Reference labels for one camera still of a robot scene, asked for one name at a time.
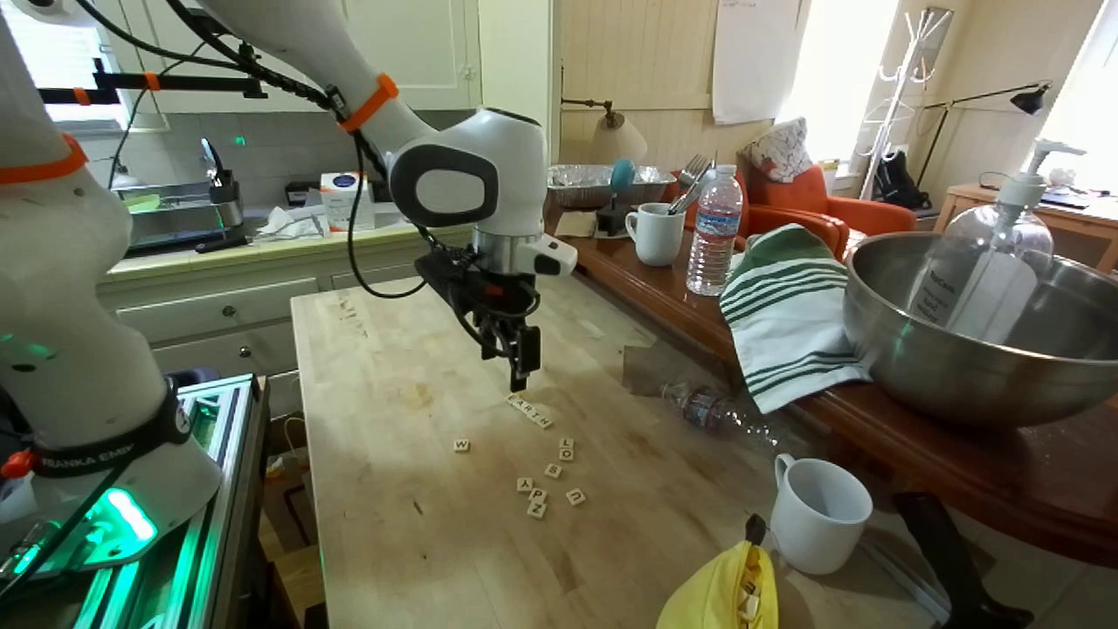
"white mug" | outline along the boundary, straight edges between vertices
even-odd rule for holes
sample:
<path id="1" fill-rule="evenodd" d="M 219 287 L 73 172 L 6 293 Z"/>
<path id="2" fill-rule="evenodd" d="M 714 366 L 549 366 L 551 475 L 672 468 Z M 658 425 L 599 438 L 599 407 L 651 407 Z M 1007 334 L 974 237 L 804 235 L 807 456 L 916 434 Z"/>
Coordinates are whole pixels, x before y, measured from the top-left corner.
<path id="1" fill-rule="evenodd" d="M 686 211 L 673 202 L 641 202 L 625 215 L 625 230 L 644 267 L 672 267 L 686 241 Z"/>
<path id="2" fill-rule="evenodd" d="M 860 545 L 874 515 L 871 488 L 845 468 L 821 456 L 771 461 L 775 503 L 771 540 L 775 551 L 799 574 L 834 574 Z"/>

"drawer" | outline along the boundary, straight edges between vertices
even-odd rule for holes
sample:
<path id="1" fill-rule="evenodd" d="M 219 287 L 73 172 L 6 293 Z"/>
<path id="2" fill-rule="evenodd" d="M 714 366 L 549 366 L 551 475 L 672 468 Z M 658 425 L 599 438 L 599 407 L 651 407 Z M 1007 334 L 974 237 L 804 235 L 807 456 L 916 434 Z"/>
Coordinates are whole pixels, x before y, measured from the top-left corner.
<path id="1" fill-rule="evenodd" d="M 219 334 L 233 328 L 270 326 L 291 317 L 291 296 L 316 293 L 319 278 L 258 282 L 226 293 L 189 293 L 178 299 L 155 299 L 119 308 L 121 326 L 147 334 L 152 345 L 182 342 L 195 334 Z"/>
<path id="2" fill-rule="evenodd" d="M 165 375 L 202 370 L 215 376 L 282 375 L 297 366 L 294 334 L 286 320 L 239 328 L 239 331 L 192 340 L 192 342 L 155 345 L 155 359 L 161 362 Z"/>

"bottle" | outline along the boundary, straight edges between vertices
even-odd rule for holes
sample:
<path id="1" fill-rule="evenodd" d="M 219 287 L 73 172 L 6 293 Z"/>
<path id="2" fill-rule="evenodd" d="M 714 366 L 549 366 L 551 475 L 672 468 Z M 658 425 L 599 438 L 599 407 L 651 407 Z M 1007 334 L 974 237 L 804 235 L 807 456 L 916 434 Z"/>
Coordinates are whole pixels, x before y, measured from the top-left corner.
<path id="1" fill-rule="evenodd" d="M 699 187 L 699 221 L 690 256 L 690 289 L 721 296 L 733 256 L 744 193 L 732 169 L 711 169 Z"/>
<path id="2" fill-rule="evenodd" d="M 1053 230 L 1036 205 L 1044 193 L 1038 174 L 1067 144 L 1038 141 L 1027 172 L 1016 172 L 991 205 L 954 215 L 920 268 L 909 312 L 980 342 L 1007 342 L 1043 276 L 1053 267 Z"/>

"stainless steel bowl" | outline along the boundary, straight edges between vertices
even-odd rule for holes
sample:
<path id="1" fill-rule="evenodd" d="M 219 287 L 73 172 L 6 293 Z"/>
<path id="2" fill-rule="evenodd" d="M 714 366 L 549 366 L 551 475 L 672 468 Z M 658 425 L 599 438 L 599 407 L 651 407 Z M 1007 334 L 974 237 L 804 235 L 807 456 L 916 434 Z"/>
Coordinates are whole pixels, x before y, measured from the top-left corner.
<path id="1" fill-rule="evenodd" d="M 1054 258 L 1003 345 L 906 312 L 938 235 L 871 237 L 850 263 L 845 334 L 874 382 L 956 425 L 1032 425 L 1078 417 L 1118 391 L 1118 282 Z"/>
<path id="2" fill-rule="evenodd" d="M 600 211 L 613 200 L 620 202 L 655 202 L 665 200 L 673 177 L 662 169 L 636 169 L 636 177 L 625 187 L 613 187 L 613 165 L 551 165 L 549 169 L 549 205 L 587 205 Z"/>

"cable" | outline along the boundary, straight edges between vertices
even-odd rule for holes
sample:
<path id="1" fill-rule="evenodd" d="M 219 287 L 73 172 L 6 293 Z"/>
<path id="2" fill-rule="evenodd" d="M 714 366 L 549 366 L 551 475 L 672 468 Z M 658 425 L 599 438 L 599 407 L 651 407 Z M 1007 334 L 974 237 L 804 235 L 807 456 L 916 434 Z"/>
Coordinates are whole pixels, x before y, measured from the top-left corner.
<path id="1" fill-rule="evenodd" d="M 350 202 L 350 222 L 347 222 L 347 258 L 350 258 L 350 272 L 354 272 L 354 278 L 356 278 L 369 296 L 406 299 L 406 296 L 420 293 L 420 289 L 427 287 L 427 278 L 420 278 L 415 287 L 408 287 L 408 289 L 402 289 L 402 293 L 383 293 L 383 289 L 374 289 L 374 287 L 362 278 L 359 267 L 356 267 L 354 222 L 356 222 L 359 193 L 362 193 L 362 174 L 367 174 L 367 172 L 362 172 L 362 135 L 359 135 L 359 134 L 354 134 L 354 148 L 356 148 L 356 195 L 354 195 L 354 202 Z"/>
<path id="2" fill-rule="evenodd" d="M 121 41 L 130 41 L 130 46 L 137 46 L 145 51 L 167 55 L 167 58 L 178 58 L 178 62 L 239 70 L 239 62 L 226 62 L 226 58 L 187 55 L 187 51 L 174 51 L 174 48 L 152 46 L 152 41 L 137 39 L 134 31 L 119 27 L 114 20 L 110 20 L 102 10 L 95 10 L 91 0 L 77 0 L 77 8 L 88 10 L 104 31 L 119 36 Z"/>
<path id="3" fill-rule="evenodd" d="M 81 518 L 102 499 L 102 491 L 134 463 L 134 456 L 119 461 L 95 488 L 91 496 L 81 499 L 81 508 L 63 520 L 55 536 L 31 554 L 28 571 L 17 574 L 3 590 L 0 590 L 0 609 L 14 597 L 20 583 L 28 583 L 42 564 L 70 539 L 70 532 L 81 524 Z"/>
<path id="4" fill-rule="evenodd" d="M 174 10 L 174 16 L 195 36 L 202 39 L 210 48 L 216 48 L 219 55 L 226 55 L 241 74 L 254 75 L 254 80 L 267 80 L 279 89 L 291 89 L 297 98 L 307 98 L 316 102 L 319 107 L 333 107 L 333 98 L 312 84 L 302 84 L 294 75 L 282 75 L 270 65 L 264 65 L 254 55 L 251 55 L 251 46 L 245 39 L 239 39 L 241 46 L 231 48 L 226 41 L 219 41 L 219 36 L 226 31 L 216 16 L 202 13 L 201 10 L 189 10 L 182 0 L 167 0 L 167 8 Z"/>
<path id="5" fill-rule="evenodd" d="M 206 41 L 201 41 L 187 58 L 174 58 L 172 65 L 165 65 L 161 75 L 167 75 L 174 65 L 182 65 L 182 62 L 189 62 L 192 55 L 201 55 L 201 48 L 206 48 Z M 125 144 L 130 144 L 130 135 L 134 135 L 134 124 L 137 124 L 137 116 L 140 116 L 145 98 L 147 98 L 147 86 L 137 95 L 134 112 L 130 112 L 130 122 L 125 122 L 125 128 L 119 134 L 119 144 L 114 144 L 112 156 L 110 156 L 110 183 L 104 183 L 110 193 L 112 193 L 112 184 L 114 184 L 119 156 L 121 156 L 121 150 L 125 150 Z"/>

